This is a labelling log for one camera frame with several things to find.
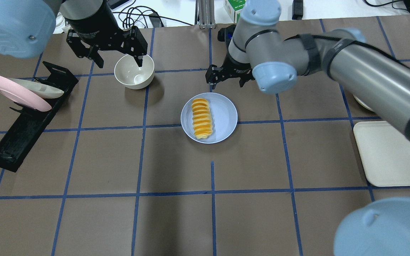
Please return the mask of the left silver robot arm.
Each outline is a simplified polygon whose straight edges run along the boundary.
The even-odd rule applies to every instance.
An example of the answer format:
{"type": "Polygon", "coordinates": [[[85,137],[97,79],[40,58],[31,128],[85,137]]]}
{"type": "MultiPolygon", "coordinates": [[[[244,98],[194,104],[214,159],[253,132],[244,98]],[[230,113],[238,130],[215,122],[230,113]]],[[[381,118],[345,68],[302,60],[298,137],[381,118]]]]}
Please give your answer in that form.
{"type": "Polygon", "coordinates": [[[120,29],[105,0],[0,0],[0,54],[32,58],[41,54],[61,13],[70,24],[67,44],[79,58],[104,60],[99,51],[116,50],[143,65],[147,42],[138,27],[120,29]]]}

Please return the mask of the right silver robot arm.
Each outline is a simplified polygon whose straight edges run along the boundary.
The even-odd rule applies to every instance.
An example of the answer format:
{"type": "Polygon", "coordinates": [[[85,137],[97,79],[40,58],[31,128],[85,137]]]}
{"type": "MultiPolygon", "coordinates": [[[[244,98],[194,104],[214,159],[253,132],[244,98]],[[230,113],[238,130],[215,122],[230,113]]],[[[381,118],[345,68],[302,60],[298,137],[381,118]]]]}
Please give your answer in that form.
{"type": "MultiPolygon", "coordinates": [[[[367,104],[410,142],[410,68],[368,45],[356,28],[298,34],[282,40],[276,0],[246,1],[223,65],[210,65],[206,82],[256,80],[266,94],[293,87],[298,76],[323,71],[367,104]]],[[[348,214],[335,234],[336,256],[410,256],[410,197],[372,202],[348,214]]]]}

